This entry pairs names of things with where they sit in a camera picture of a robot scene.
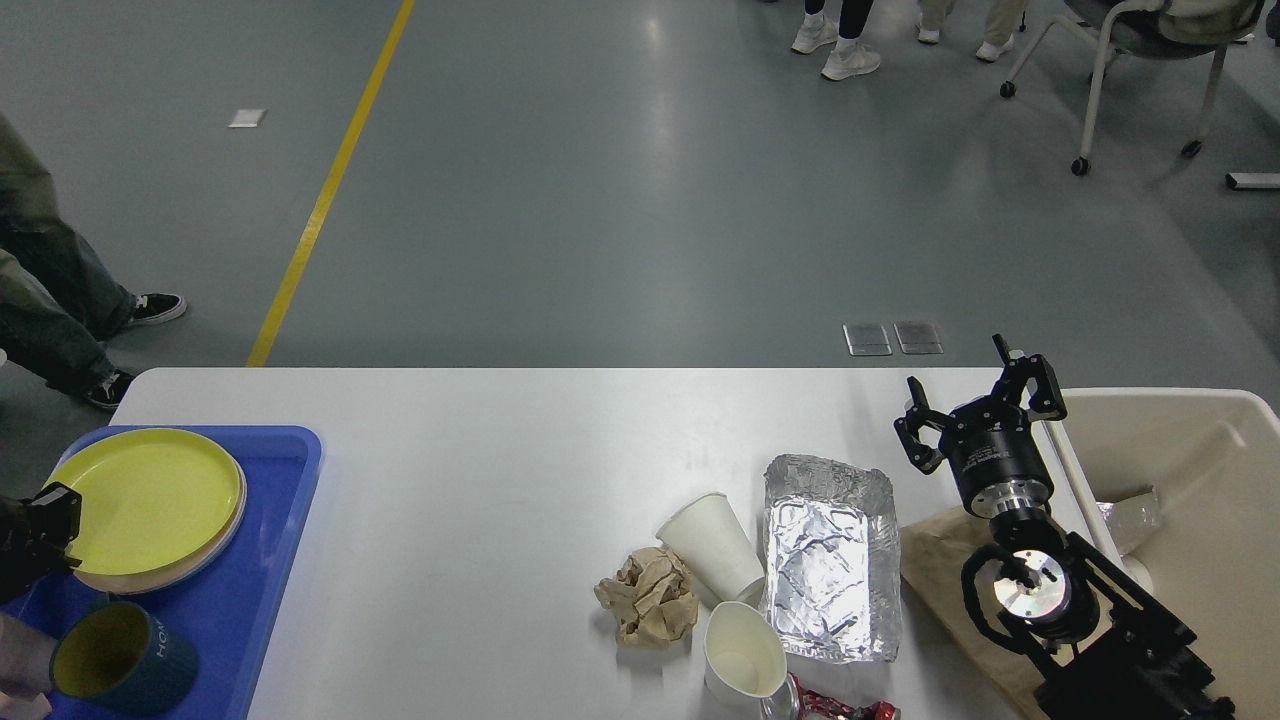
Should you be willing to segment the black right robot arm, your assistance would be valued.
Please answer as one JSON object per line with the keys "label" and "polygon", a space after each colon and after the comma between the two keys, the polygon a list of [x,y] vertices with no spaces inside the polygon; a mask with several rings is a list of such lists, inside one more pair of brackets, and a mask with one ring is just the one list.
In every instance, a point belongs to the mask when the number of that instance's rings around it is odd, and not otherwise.
{"label": "black right robot arm", "polygon": [[1037,421],[1068,415],[1051,364],[993,343],[991,391],[946,413],[908,378],[893,429],[924,474],[947,465],[963,509],[991,542],[963,564],[963,606],[993,644],[1030,661],[1037,706],[1051,719],[1231,719],[1215,675],[1192,651],[1196,633],[1089,541],[1064,530],[1053,482],[1033,439]]}

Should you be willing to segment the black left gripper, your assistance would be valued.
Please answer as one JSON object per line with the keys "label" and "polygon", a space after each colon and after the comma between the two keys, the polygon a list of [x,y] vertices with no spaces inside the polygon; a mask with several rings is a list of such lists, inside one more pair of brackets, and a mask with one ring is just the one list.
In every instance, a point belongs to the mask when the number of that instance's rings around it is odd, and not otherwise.
{"label": "black left gripper", "polygon": [[8,603],[46,573],[72,573],[82,564],[70,555],[81,530],[82,496],[61,482],[35,497],[1,497],[1,602]]}

